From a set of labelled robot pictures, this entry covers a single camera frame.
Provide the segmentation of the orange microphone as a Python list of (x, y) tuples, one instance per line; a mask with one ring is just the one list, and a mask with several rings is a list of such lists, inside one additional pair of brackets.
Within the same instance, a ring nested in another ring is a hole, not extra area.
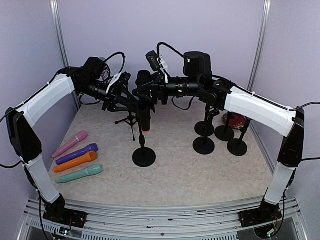
[(85, 164), (85, 163), (89, 163), (89, 162), (93, 162), (94, 160), (96, 160), (98, 158), (98, 155), (95, 151), (89, 151), (86, 154), (84, 154), (83, 156), (77, 157), (73, 160), (70, 160), (68, 162), (65, 162), (63, 164), (60, 164), (58, 166), (56, 166), (53, 171), (55, 173), (60, 173), (66, 170), (69, 170), (71, 168), (77, 167), (79, 165)]

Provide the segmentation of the black microphone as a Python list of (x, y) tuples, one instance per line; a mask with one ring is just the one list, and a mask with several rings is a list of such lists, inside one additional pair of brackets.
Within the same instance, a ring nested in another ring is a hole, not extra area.
[[(135, 84), (137, 87), (147, 84), (151, 82), (151, 73), (148, 70), (140, 70), (137, 73), (137, 79)], [(139, 117), (141, 120), (141, 130), (144, 134), (150, 132), (150, 120), (151, 120), (151, 102), (139, 102), (138, 103), (139, 109)]]

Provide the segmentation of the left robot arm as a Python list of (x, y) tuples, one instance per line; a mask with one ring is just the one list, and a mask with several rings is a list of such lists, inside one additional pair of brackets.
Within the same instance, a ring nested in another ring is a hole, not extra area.
[(66, 201), (53, 184), (42, 156), (42, 143), (34, 132), (36, 123), (64, 97), (76, 93), (88, 95), (103, 102), (102, 110), (110, 112), (133, 111), (134, 96), (128, 99), (126, 87), (131, 74), (119, 72), (109, 84), (100, 80), (107, 64), (98, 57), (89, 57), (81, 67), (66, 67), (57, 71), (52, 80), (15, 108), (8, 108), (6, 120), (11, 145), (23, 164), (31, 185), (43, 201), (43, 218), (69, 227), (84, 228), (87, 213), (65, 207)]

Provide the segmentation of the tall round stand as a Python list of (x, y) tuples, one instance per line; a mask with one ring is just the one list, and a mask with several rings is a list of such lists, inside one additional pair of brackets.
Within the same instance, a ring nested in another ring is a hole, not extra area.
[(132, 160), (135, 165), (141, 168), (150, 167), (153, 165), (156, 161), (156, 154), (155, 152), (149, 148), (146, 147), (146, 139), (144, 136), (144, 133), (142, 132), (141, 128), (141, 119), (139, 115), (139, 104), (138, 104), (138, 111), (136, 113), (136, 119), (138, 122), (138, 129), (139, 129), (139, 144), (140, 148), (136, 149), (132, 155)]

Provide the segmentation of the purple microphone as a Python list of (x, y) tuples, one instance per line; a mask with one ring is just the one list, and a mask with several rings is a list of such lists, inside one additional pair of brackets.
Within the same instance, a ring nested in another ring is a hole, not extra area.
[(81, 157), (81, 156), (85, 155), (88, 152), (91, 152), (91, 151), (97, 152), (98, 150), (99, 150), (98, 145), (96, 143), (92, 143), (92, 144), (89, 144), (88, 146), (86, 146), (86, 147), (84, 147), (82, 149), (79, 149), (79, 150), (77, 150), (75, 152), (72, 152), (72, 153), (70, 153), (68, 155), (65, 155), (65, 156), (59, 158), (55, 162), (56, 162), (57, 165), (61, 165), (61, 164), (67, 163), (67, 162), (69, 162), (71, 160), (74, 160), (74, 159), (76, 159), (78, 157)]

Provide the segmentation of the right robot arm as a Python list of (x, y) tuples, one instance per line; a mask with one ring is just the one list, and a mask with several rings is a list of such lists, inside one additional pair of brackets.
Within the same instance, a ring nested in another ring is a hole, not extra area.
[(260, 206), (239, 213), (242, 227), (251, 227), (275, 221), (284, 216), (280, 207), (286, 189), (291, 185), (296, 169), (302, 162), (305, 112), (302, 107), (292, 108), (275, 103), (250, 92), (232, 81), (213, 75), (209, 54), (189, 51), (182, 54), (184, 60), (183, 76), (171, 77), (166, 62), (159, 51), (150, 51), (146, 59), (151, 71), (140, 71), (133, 94), (139, 98), (142, 130), (150, 129), (150, 111), (168, 98), (184, 96), (197, 97), (206, 104), (208, 119), (221, 111), (245, 117), (245, 125), (251, 121), (259, 122), (279, 133), (282, 144), (273, 172), (272, 182)]

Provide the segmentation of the pink microphone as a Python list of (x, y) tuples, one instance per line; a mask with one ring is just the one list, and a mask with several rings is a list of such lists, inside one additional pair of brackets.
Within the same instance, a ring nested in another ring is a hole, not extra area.
[(58, 148), (51, 157), (54, 159), (56, 157), (61, 156), (63, 153), (65, 153), (67, 150), (71, 149), (73, 146), (77, 145), (84, 139), (86, 139), (88, 136), (87, 131), (82, 130), (77, 135), (75, 135), (72, 139), (70, 139), (67, 143), (62, 145), (60, 148)]

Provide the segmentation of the teal microphone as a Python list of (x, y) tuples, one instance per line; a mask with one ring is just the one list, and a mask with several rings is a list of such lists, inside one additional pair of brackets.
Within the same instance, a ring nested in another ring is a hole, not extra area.
[(56, 184), (64, 184), (64, 183), (72, 182), (72, 181), (75, 181), (78, 179), (82, 179), (82, 178), (86, 178), (89, 176), (94, 176), (94, 175), (100, 174), (102, 171), (103, 171), (103, 168), (100, 164), (94, 164), (94, 165), (91, 165), (85, 169), (64, 175), (64, 176), (60, 177), (59, 179), (56, 179), (55, 183)]

